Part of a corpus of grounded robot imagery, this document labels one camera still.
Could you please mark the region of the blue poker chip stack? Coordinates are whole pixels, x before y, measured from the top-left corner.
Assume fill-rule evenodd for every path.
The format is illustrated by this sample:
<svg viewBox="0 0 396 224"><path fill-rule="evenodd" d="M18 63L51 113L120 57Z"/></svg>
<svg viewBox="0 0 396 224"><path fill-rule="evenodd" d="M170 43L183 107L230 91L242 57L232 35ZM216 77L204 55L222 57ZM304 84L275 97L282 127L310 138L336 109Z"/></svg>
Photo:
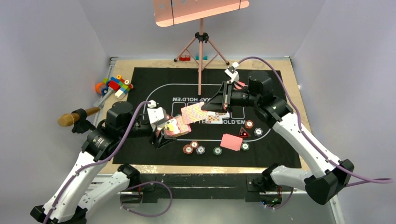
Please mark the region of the blue poker chip stack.
<svg viewBox="0 0 396 224"><path fill-rule="evenodd" d="M199 154L199 155L204 154L205 153L205 147L204 146L198 146L196 148L196 153Z"/></svg>

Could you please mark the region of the playing card deck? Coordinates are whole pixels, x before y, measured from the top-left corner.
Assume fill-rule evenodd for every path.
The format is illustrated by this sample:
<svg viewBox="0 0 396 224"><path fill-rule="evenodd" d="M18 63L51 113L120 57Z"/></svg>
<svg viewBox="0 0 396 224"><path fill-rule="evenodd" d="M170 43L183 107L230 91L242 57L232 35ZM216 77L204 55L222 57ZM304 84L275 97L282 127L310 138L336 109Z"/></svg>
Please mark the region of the playing card deck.
<svg viewBox="0 0 396 224"><path fill-rule="evenodd" d="M182 116L176 116L165 122L164 134L170 137L179 137L192 131L189 124L185 124Z"/></svg>

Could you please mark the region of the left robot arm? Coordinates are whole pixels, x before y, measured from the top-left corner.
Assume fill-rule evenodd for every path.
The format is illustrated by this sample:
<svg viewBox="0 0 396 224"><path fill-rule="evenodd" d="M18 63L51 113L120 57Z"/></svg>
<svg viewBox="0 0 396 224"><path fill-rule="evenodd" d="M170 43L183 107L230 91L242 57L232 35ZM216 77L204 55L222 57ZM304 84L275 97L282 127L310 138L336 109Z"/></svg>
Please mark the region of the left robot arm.
<svg viewBox="0 0 396 224"><path fill-rule="evenodd" d="M31 217L42 224L85 224L115 194L157 185L154 180L142 182L140 172L125 164L98 187L89 190L91 182L128 138L149 136L157 148L172 142L165 132L169 118L153 100L143 101L137 107L126 101L116 102L105 120L91 126L72 170L57 192L45 204L35 206Z"/></svg>

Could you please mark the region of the green poker chip stack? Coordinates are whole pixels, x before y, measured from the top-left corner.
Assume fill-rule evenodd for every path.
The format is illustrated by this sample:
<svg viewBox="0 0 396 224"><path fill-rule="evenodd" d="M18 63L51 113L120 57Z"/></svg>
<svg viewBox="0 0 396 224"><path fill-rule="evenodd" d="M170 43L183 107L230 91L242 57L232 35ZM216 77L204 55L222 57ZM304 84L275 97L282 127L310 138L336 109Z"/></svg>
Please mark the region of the green poker chip stack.
<svg viewBox="0 0 396 224"><path fill-rule="evenodd" d="M215 155L221 155L221 154L222 154L222 148L221 148L221 147L215 147L215 148L213 149L213 153L214 153Z"/></svg>

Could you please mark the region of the black red all-in triangle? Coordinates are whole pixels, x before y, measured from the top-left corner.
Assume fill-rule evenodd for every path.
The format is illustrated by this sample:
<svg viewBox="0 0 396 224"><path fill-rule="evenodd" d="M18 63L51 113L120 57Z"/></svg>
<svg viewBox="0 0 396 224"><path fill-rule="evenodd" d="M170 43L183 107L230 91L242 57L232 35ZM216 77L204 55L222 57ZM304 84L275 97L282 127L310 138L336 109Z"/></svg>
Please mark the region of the black red all-in triangle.
<svg viewBox="0 0 396 224"><path fill-rule="evenodd" d="M240 131L239 131L239 134L238 134L238 137L240 137L240 138L249 138L249 137L251 137L251 135L248 133L248 131L244 127L241 127Z"/></svg>

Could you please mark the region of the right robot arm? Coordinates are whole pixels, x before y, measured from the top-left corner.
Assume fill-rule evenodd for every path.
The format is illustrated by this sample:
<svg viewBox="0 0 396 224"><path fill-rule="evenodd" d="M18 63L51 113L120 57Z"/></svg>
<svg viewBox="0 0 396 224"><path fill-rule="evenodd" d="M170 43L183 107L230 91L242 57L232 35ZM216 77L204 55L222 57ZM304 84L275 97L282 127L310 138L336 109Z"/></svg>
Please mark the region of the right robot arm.
<svg viewBox="0 0 396 224"><path fill-rule="evenodd" d="M202 110L231 112L233 107L252 107L259 120L283 137L304 159L309 171L273 164L262 172L262 179L253 182L261 192L288 186L306 191L318 204L324 205L350 180L354 164L340 160L298 121L298 114L286 100L276 96L273 79L267 72L254 70L248 75L247 85L236 89L234 80L239 77L236 63L225 72L231 78L224 81L219 91L204 105Z"/></svg>

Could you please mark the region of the red poker chip stack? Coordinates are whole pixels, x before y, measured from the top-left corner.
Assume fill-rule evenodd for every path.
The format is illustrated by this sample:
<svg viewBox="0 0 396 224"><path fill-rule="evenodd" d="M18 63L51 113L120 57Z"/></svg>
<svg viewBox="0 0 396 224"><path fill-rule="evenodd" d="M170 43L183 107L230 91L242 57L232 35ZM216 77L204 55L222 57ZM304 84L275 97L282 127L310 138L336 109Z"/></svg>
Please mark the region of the red poker chip stack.
<svg viewBox="0 0 396 224"><path fill-rule="evenodd" d="M186 145L183 147L183 152L184 152L185 154L192 154L192 153L194 152L194 148L193 148L190 144L186 144Z"/></svg>

